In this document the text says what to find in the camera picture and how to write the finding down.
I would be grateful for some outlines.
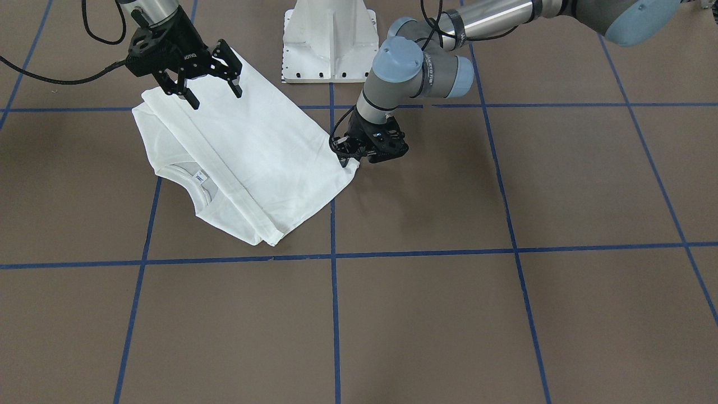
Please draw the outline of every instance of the white mounting base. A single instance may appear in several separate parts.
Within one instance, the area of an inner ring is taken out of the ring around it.
[[[298,0],[284,14],[284,83],[363,83],[379,48],[364,0]]]

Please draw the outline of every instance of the clothing label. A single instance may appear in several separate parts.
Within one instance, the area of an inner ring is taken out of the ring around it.
[[[193,175],[193,177],[195,178],[195,180],[197,180],[197,182],[200,183],[200,185],[203,184],[209,178],[207,174],[205,174],[205,172],[202,170],[197,171]]]

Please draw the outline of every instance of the blue cap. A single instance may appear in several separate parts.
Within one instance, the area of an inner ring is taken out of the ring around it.
[[[463,97],[471,89],[471,85],[474,84],[474,65],[464,58],[463,56],[456,57],[459,62],[459,67],[456,70],[456,78],[454,79],[454,86],[451,87],[451,92],[447,98],[458,98]]]
[[[389,32],[386,33],[387,38],[395,37],[396,33],[399,32],[399,30],[406,24],[407,22],[416,21],[415,19],[411,17],[402,17],[400,19],[397,19],[391,27],[389,27]]]
[[[606,31],[606,39],[621,46],[638,45],[668,24],[681,0],[640,0],[624,11]]]
[[[372,68],[374,74],[389,83],[409,81],[421,71],[424,52],[405,37],[391,37],[379,47]]]

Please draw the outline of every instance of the robotic arm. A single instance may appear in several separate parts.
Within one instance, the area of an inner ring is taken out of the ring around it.
[[[177,0],[118,0],[137,23],[126,59],[127,68],[136,77],[152,74],[167,95],[177,94],[193,109],[200,102],[187,87],[187,79],[213,75],[229,83],[242,96],[239,75],[242,63],[227,42],[219,40],[210,49]],[[177,74],[177,81],[167,74]]]
[[[376,55],[372,71],[343,137],[330,137],[342,166],[350,158],[382,162],[409,151],[393,111],[406,97],[464,96],[474,80],[472,63],[447,52],[469,41],[491,39],[539,17],[569,15],[622,46],[636,45],[660,30],[680,0],[478,0],[418,22],[396,20]]]

